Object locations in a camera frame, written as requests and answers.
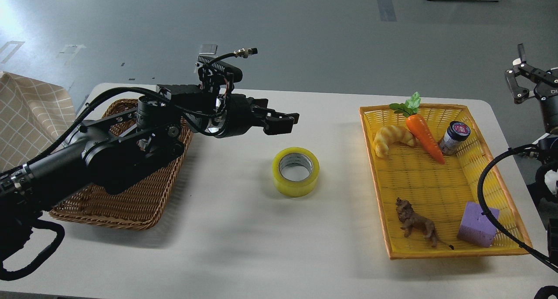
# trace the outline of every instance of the toy lion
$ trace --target toy lion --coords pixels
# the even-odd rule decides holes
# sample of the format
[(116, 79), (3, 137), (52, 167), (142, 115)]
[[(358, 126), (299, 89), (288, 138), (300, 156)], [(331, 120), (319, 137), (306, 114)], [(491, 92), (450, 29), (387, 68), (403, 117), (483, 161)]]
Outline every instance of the toy lion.
[(438, 233), (436, 232), (434, 222), (424, 216), (417, 214), (413, 210), (412, 204), (410, 204), (410, 202), (407, 200), (401, 200), (400, 198), (397, 198), (395, 204), (397, 205), (397, 217), (399, 218), (399, 221), (403, 223), (401, 229), (405, 230), (403, 236), (405, 238), (409, 237), (414, 227), (422, 228), (424, 229), (424, 238), (430, 239), (432, 241), (432, 247), (436, 248), (436, 246), (438, 245), (438, 241), (441, 240), (438, 237)]

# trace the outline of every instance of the purple foam block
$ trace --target purple foam block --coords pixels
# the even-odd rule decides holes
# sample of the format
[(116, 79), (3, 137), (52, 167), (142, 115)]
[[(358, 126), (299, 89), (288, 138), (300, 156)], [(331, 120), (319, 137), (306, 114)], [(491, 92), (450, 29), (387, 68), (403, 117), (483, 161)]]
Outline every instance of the purple foam block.
[[(500, 210), (498, 208), (489, 207), (494, 217), (498, 219)], [(457, 238), (465, 240), (469, 243), (480, 245), (488, 248), (494, 241), (496, 236), (496, 227), (492, 225), (490, 220), (482, 215), (483, 209), (475, 202), (467, 202)]]

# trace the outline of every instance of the toy croissant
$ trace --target toy croissant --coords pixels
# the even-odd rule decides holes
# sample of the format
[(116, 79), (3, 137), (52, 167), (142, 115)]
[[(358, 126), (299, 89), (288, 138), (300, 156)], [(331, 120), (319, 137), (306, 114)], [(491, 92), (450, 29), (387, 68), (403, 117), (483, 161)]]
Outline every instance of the toy croissant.
[(380, 158), (387, 157), (389, 144), (403, 142), (408, 146), (416, 146), (415, 136), (403, 126), (383, 126), (374, 137), (374, 151)]

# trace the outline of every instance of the toy carrot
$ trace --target toy carrot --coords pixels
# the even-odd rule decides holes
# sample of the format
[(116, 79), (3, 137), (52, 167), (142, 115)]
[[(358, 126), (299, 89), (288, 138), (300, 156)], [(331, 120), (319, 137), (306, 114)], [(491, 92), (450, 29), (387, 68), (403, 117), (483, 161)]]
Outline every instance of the toy carrot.
[(416, 136), (416, 138), (422, 144), (424, 150), (426, 150), (435, 160), (439, 163), (444, 164), (444, 155), (438, 146), (438, 142), (434, 140), (432, 132), (428, 128), (424, 118), (418, 114), (420, 105), (420, 95), (415, 92), (410, 100), (406, 100), (405, 103), (393, 103), (389, 104), (389, 108), (395, 111), (397, 114), (403, 114), (407, 120), (405, 124), (409, 131)]

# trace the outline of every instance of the tape roll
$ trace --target tape roll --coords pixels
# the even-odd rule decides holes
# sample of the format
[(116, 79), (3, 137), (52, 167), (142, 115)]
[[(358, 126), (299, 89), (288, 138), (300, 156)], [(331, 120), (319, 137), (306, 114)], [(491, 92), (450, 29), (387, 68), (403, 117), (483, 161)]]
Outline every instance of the tape roll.
[[(282, 171), (287, 167), (302, 166), (308, 170), (308, 177), (300, 181), (285, 178)], [(309, 194), (317, 183), (320, 164), (312, 152), (304, 148), (286, 148), (273, 159), (273, 184), (282, 194), (301, 197)]]

